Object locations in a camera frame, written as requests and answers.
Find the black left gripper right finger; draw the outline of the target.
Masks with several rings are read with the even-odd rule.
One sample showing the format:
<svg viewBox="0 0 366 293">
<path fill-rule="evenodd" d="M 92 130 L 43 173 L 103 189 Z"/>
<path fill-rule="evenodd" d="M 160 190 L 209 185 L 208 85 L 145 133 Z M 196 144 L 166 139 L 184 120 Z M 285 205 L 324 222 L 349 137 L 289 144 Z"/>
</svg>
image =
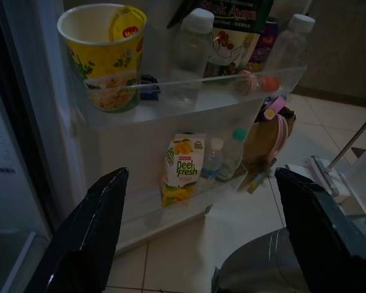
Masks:
<svg viewBox="0 0 366 293">
<path fill-rule="evenodd" d="M 366 235 L 311 179 L 282 167 L 274 175 L 309 291 L 366 292 Z"/>
</svg>

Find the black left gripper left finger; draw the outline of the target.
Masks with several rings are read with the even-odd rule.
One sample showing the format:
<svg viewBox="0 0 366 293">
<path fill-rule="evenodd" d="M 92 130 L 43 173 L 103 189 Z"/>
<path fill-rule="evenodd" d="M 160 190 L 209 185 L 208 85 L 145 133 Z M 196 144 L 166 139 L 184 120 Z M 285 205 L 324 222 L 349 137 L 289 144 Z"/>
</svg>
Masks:
<svg viewBox="0 0 366 293">
<path fill-rule="evenodd" d="M 26 292 L 103 292 L 120 236 L 129 170 L 97 180 L 54 233 Z"/>
</svg>

